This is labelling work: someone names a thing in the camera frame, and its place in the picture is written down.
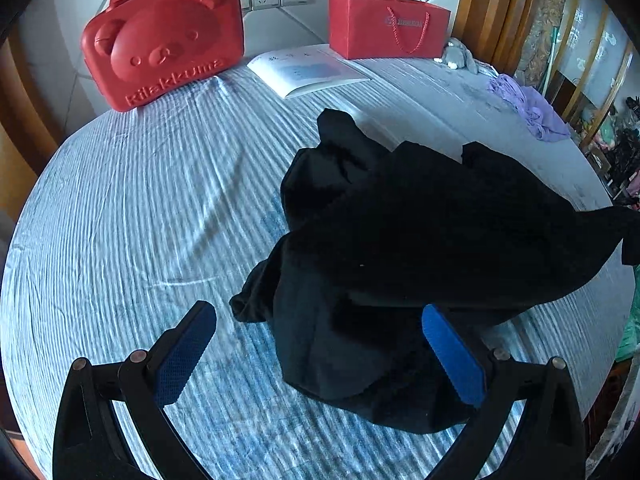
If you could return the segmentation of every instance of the bed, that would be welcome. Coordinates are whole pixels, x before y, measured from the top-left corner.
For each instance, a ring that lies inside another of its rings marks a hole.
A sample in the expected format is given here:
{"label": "bed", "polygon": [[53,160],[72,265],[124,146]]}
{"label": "bed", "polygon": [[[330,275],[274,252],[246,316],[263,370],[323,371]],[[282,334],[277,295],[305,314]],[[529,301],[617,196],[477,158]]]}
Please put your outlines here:
{"label": "bed", "polygon": [[[290,100],[238,66],[146,107],[107,112],[56,152],[20,216],[0,299],[12,404],[49,478],[72,360],[101,364],[148,348],[196,300],[216,307],[218,330],[166,412],[214,478],[418,479],[449,448],[459,427],[416,436],[303,397],[282,383],[268,328],[232,318],[229,297],[286,232],[278,188],[296,151],[318,142],[316,117],[338,108],[389,148],[412,140],[456,160],[463,144],[478,140],[522,162],[576,208],[610,201],[578,148],[536,140],[485,91],[485,76],[430,60],[355,65],[371,81]],[[584,416],[633,291],[617,248],[586,286],[484,338],[520,360],[563,356]],[[504,455],[521,408],[485,474]],[[157,477],[126,410],[117,411],[141,469]]]}

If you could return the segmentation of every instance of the gray plush toy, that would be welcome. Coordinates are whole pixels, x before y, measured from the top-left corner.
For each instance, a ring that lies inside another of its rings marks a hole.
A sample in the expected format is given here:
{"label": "gray plush toy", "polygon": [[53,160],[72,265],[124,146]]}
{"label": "gray plush toy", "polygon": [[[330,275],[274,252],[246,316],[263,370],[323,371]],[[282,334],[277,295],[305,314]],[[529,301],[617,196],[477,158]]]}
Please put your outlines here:
{"label": "gray plush toy", "polygon": [[455,70],[457,68],[466,68],[472,74],[478,73],[478,66],[471,51],[462,41],[456,38],[449,38],[444,48],[444,56],[433,59],[436,63],[445,63],[449,68]]}

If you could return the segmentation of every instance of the blue gripper pad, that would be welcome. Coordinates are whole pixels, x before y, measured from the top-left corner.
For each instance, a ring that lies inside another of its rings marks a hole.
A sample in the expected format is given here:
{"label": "blue gripper pad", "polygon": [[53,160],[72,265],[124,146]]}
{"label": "blue gripper pad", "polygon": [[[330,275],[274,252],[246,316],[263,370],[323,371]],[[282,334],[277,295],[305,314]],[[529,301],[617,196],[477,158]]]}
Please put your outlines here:
{"label": "blue gripper pad", "polygon": [[199,301],[193,308],[196,307],[199,312],[186,327],[181,325],[189,314],[172,329],[182,329],[182,333],[156,372],[154,399],[160,407],[178,400],[216,331],[216,309],[204,301]]}
{"label": "blue gripper pad", "polygon": [[422,333],[462,402],[479,408],[486,393],[484,370],[449,321],[432,304],[422,311]]}

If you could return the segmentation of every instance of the embossed bear face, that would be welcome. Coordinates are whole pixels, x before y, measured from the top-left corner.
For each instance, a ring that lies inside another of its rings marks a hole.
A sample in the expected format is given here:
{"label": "embossed bear face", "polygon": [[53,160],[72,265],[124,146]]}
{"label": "embossed bear face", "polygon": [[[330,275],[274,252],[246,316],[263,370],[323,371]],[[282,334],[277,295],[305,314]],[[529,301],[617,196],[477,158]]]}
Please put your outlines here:
{"label": "embossed bear face", "polygon": [[95,49],[115,75],[139,82],[190,63],[219,40],[215,9],[224,0],[164,0],[127,21],[111,20],[95,35]]}

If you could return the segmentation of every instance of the red bear case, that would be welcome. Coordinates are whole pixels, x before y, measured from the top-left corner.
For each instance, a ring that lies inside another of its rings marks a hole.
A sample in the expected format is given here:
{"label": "red bear case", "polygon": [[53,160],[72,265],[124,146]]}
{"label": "red bear case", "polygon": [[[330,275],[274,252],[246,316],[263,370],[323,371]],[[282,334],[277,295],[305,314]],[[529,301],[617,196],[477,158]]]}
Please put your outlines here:
{"label": "red bear case", "polygon": [[240,0],[110,0],[81,46],[100,92],[126,112],[237,63]]}

